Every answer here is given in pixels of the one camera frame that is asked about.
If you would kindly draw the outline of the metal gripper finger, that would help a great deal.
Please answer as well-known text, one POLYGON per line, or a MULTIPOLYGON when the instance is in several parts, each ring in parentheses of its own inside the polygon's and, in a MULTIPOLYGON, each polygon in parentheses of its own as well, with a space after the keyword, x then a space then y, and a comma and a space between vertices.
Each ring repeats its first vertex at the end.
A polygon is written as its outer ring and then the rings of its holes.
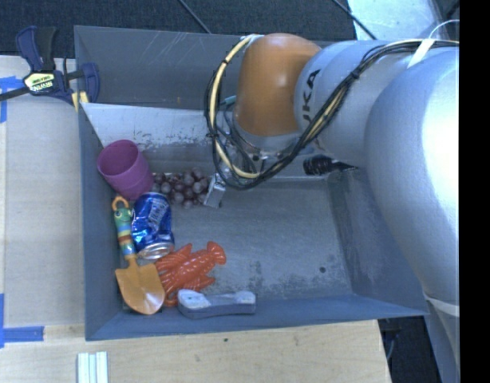
POLYGON ((204 206, 219 208, 226 191, 226 184, 219 173, 211 176, 207 194, 204 197, 204 206))

